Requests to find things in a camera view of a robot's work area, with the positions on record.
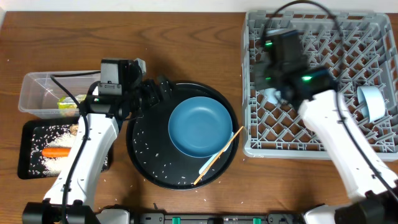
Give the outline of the dark blue plate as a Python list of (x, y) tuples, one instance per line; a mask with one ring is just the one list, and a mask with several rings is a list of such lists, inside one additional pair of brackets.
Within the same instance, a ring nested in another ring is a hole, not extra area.
[(206, 158), (218, 153), (231, 139), (233, 123), (219, 101), (196, 96), (182, 101), (172, 111), (168, 132), (181, 153)]

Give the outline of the white rice pile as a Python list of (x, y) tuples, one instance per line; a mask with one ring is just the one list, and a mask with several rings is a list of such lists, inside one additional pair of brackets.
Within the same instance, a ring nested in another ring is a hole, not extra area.
[(58, 176), (68, 157), (45, 157), (42, 150), (47, 147), (67, 147), (72, 149), (75, 137), (70, 133), (72, 124), (40, 126), (33, 130), (29, 151), (28, 175), (30, 178)]

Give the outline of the light blue bowl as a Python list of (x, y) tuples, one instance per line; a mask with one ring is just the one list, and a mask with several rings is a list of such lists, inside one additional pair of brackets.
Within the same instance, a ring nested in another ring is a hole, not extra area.
[(361, 112), (370, 123), (385, 115), (384, 97), (376, 86), (357, 87), (357, 97), (359, 104), (364, 103), (364, 108), (361, 109)]

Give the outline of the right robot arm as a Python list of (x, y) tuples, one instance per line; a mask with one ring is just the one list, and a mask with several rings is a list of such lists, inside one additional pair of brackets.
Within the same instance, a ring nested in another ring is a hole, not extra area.
[(333, 75), (310, 68), (296, 30), (261, 37), (269, 59), (256, 65), (256, 88), (275, 88), (333, 161), (351, 203), (310, 209), (304, 223), (397, 223), (397, 174), (377, 156), (351, 117)]

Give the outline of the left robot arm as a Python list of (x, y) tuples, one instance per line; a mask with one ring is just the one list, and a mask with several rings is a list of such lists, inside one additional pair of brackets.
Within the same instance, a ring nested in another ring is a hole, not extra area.
[(103, 163), (123, 122), (140, 118), (144, 109), (171, 96), (171, 84), (163, 76), (158, 84), (144, 80), (145, 61), (104, 58), (83, 101), (78, 101), (58, 81), (82, 73), (50, 75), (79, 110), (78, 131), (65, 167), (41, 202), (29, 202), (23, 223), (132, 223), (133, 214), (119, 205), (94, 211), (96, 187)]

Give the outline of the yellow green snack wrapper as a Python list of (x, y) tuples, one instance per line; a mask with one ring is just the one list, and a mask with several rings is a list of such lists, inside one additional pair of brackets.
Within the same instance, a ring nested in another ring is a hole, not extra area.
[(78, 106), (69, 96), (63, 96), (62, 98), (60, 98), (57, 102), (57, 105), (62, 116), (79, 115)]

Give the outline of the wooden chopstick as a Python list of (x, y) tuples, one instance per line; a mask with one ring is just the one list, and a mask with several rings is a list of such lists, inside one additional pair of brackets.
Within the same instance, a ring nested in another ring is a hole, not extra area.
[[(226, 143), (228, 145), (229, 143), (232, 144), (232, 142), (236, 139), (238, 134), (243, 130), (246, 129), (244, 126), (241, 126), (235, 133), (234, 136)], [(224, 153), (223, 151), (227, 148), (226, 145), (221, 149), (221, 151), (217, 154), (217, 156), (211, 161), (211, 163), (207, 166), (207, 168), (197, 177), (197, 179), (193, 182), (193, 185), (196, 185), (199, 183), (200, 180), (202, 180), (203, 176), (211, 169), (212, 165), (218, 160), (218, 158)]]

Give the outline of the orange carrot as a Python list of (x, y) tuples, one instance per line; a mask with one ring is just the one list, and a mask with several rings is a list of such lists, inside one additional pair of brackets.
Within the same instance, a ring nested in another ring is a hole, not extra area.
[(42, 155), (45, 157), (68, 157), (70, 148), (67, 147), (47, 147), (42, 150)]

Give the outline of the light blue cup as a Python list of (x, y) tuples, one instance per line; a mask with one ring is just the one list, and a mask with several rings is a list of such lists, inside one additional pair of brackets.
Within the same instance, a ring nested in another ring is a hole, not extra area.
[(264, 90), (264, 95), (267, 97), (267, 101), (273, 105), (278, 104), (280, 100), (280, 91), (275, 88), (268, 88)]

